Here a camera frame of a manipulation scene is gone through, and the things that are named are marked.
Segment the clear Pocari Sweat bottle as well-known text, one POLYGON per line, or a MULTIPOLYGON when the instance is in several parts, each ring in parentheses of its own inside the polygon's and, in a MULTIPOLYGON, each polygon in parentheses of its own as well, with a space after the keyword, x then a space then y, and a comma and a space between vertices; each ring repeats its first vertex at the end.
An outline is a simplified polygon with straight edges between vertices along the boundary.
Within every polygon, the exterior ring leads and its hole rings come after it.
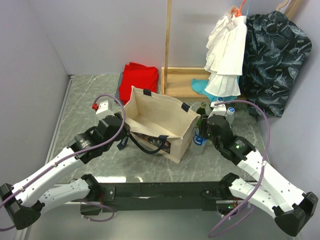
POLYGON ((223 102, 224 99, 223 99, 222 97, 219 97, 216 101, 217 101, 217 102, 223 102))

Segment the beige canvas tote bag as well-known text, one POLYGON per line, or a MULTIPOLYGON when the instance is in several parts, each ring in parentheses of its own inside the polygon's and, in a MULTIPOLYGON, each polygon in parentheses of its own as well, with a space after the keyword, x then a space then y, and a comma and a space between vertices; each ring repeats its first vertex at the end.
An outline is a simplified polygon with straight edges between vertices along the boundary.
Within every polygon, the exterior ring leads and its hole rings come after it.
POLYGON ((177 164, 181 161, 200 118, 189 105, 133 86, 124 110, 125 123, 135 140, 155 151, 161 146, 159 137, 166 136, 158 153, 177 164))

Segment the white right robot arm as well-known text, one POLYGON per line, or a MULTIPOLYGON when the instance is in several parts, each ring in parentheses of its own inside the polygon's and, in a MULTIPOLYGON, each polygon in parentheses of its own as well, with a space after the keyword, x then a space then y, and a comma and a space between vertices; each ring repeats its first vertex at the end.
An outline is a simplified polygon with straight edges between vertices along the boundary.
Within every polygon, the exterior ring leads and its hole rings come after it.
POLYGON ((233 196, 269 214, 287 235, 295 237, 314 215, 318 197, 294 186, 267 161, 247 139, 234 135, 222 115, 203 116, 200 132, 210 137, 215 148, 227 160, 257 181, 254 185, 229 173, 220 181, 219 193, 224 199, 233 196))

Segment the dark green Perrier bottle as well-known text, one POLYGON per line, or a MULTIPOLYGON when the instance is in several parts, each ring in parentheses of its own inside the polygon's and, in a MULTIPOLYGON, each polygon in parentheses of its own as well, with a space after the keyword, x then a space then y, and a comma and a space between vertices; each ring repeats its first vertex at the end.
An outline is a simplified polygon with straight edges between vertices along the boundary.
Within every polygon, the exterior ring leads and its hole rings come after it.
POLYGON ((197 111, 196 111, 196 113, 198 114, 198 115, 200 115, 200 117, 199 117, 199 119, 198 119, 198 121, 197 121, 197 124, 196 124, 196 126, 198 127, 200 124, 201 124, 201 122, 202 122, 202 116, 203 115, 206 115, 206 106, 207 106, 207 104, 205 103, 205 102, 202 102, 201 104, 200 104, 200 107, 197 109, 197 111))

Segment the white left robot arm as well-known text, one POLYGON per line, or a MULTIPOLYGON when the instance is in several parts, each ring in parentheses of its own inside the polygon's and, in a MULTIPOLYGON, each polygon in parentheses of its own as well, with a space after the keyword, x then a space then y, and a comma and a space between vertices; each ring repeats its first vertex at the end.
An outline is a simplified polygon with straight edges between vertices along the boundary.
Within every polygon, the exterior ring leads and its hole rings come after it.
POLYGON ((102 189, 91 174, 60 187, 54 185, 69 172, 107 152, 114 142, 122 140, 129 130, 125 119, 124 113, 107 115, 97 126, 76 135, 52 161, 31 176, 13 185, 1 185, 0 205, 7 211, 13 227, 23 230, 42 214, 70 201, 99 199, 102 189))

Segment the blue label Pocari bottle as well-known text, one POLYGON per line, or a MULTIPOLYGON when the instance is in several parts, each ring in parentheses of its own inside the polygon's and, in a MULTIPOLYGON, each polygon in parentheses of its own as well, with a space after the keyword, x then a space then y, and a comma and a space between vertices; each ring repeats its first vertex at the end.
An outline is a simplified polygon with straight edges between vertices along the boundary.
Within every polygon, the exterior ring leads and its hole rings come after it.
POLYGON ((207 140, 200 136, 200 130, 197 128, 191 141, 190 151, 193 155, 201 155, 204 151, 207 140))

